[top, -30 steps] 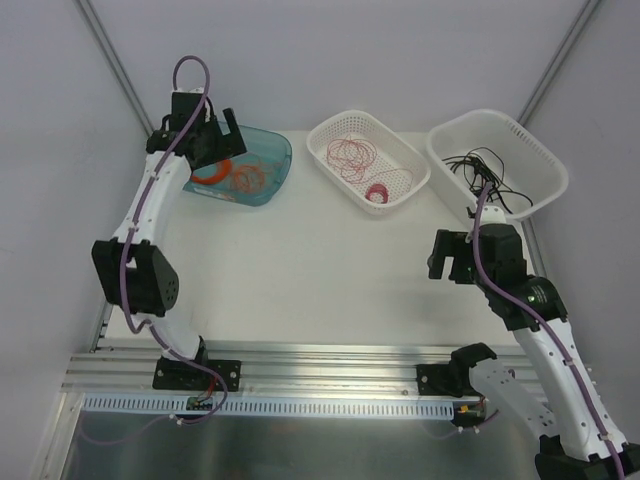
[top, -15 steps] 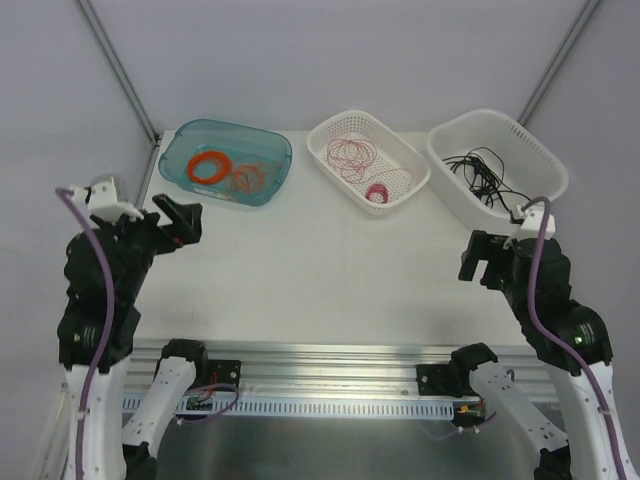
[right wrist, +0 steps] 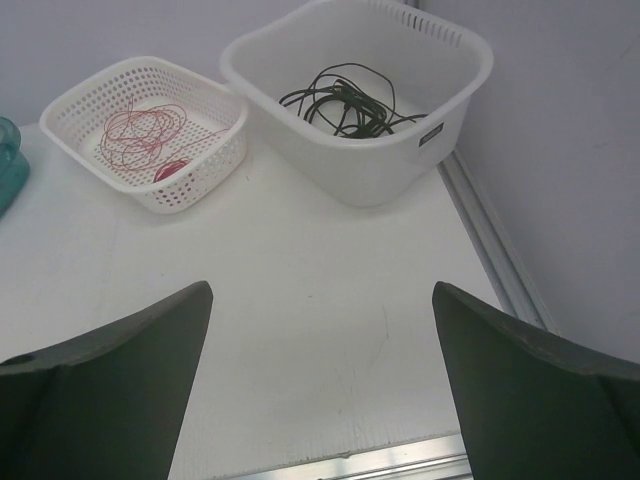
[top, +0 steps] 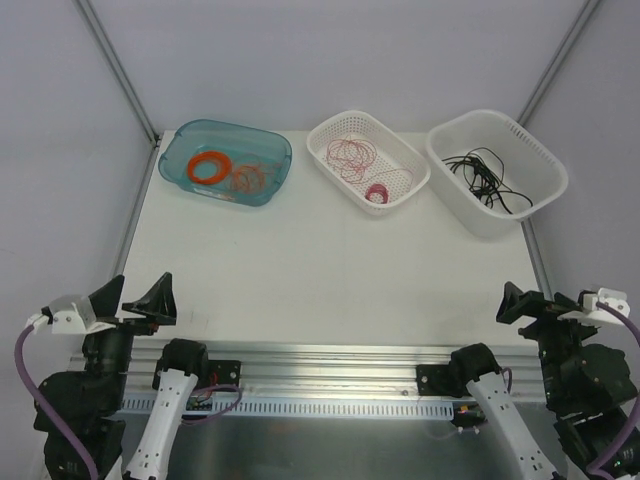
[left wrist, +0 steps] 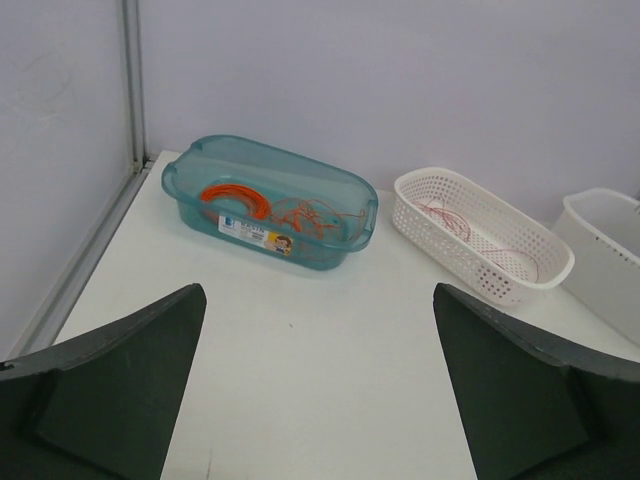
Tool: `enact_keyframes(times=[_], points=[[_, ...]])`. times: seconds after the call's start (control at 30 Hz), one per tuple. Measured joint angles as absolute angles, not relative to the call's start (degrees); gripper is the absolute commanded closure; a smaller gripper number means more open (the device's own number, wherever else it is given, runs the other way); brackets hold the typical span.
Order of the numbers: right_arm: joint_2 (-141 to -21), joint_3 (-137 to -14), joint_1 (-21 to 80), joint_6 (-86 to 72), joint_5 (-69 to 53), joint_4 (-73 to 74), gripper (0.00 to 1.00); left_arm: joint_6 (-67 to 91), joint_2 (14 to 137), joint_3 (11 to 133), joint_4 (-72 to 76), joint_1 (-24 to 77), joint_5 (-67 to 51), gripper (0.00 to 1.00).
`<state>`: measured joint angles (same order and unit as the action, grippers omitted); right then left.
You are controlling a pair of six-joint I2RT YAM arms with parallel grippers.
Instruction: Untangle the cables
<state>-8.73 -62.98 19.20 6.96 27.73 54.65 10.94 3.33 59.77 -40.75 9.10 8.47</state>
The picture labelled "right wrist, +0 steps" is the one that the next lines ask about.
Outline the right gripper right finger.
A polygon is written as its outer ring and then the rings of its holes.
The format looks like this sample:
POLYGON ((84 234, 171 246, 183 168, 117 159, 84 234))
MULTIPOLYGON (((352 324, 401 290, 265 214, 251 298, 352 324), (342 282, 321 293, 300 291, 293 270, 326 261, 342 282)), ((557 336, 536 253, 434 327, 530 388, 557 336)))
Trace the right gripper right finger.
POLYGON ((636 479, 639 366, 445 282, 432 304, 476 479, 636 479))

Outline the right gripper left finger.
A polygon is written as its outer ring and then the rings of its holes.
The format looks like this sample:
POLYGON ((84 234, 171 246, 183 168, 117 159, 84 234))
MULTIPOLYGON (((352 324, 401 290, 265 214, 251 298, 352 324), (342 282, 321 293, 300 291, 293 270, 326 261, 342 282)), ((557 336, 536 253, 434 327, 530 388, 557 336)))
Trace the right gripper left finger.
POLYGON ((213 302, 199 281, 3 361, 2 478, 167 478, 213 302))

